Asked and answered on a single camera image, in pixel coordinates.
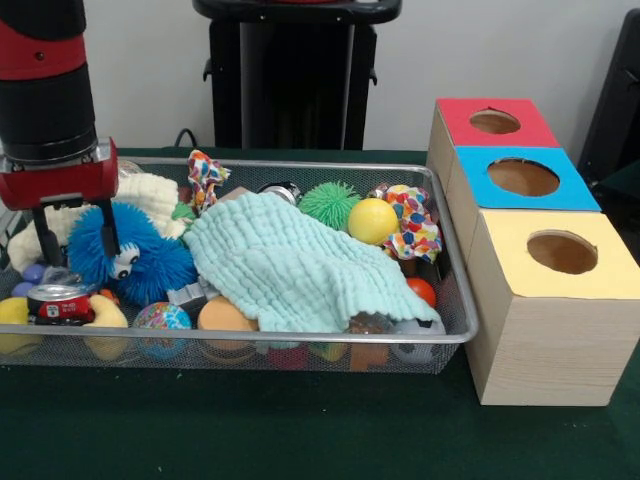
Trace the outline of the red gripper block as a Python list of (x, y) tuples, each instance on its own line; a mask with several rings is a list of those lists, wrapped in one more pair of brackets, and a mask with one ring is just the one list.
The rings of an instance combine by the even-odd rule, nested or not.
[(20, 165), (1, 152), (1, 200), (10, 210), (34, 208), (36, 234), (44, 259), (51, 266), (63, 265), (57, 234), (68, 230), (60, 204), (68, 201), (98, 201), (105, 254), (121, 253), (109, 200), (116, 194), (118, 180), (117, 150), (111, 137), (101, 138), (87, 155), (57, 164)]

